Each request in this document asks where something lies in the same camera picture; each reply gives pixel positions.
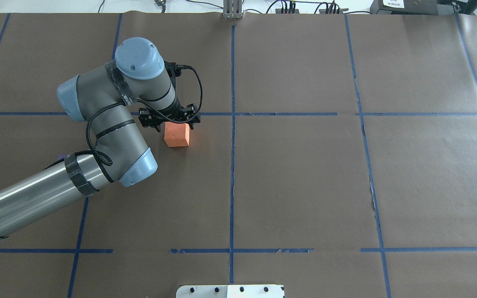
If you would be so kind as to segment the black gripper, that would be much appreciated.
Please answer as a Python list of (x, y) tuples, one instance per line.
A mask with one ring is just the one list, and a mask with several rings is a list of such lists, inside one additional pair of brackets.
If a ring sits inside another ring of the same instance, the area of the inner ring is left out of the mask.
[(143, 127), (154, 128), (157, 132), (161, 132), (161, 124), (166, 122), (188, 124), (190, 130), (194, 130), (194, 125), (201, 122), (200, 113), (194, 104), (189, 104), (185, 108), (174, 106), (163, 110), (146, 105), (145, 108), (139, 109), (138, 120)]

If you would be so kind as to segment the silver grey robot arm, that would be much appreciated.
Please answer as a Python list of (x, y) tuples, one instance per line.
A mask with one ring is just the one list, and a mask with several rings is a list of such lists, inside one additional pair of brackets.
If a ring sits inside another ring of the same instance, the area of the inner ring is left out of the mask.
[(189, 65), (164, 61), (147, 39), (125, 40), (114, 59), (60, 85), (59, 115), (0, 115), (0, 242), (107, 185), (143, 181), (157, 163), (128, 105), (137, 101), (140, 124), (200, 123), (182, 107), (174, 76)]

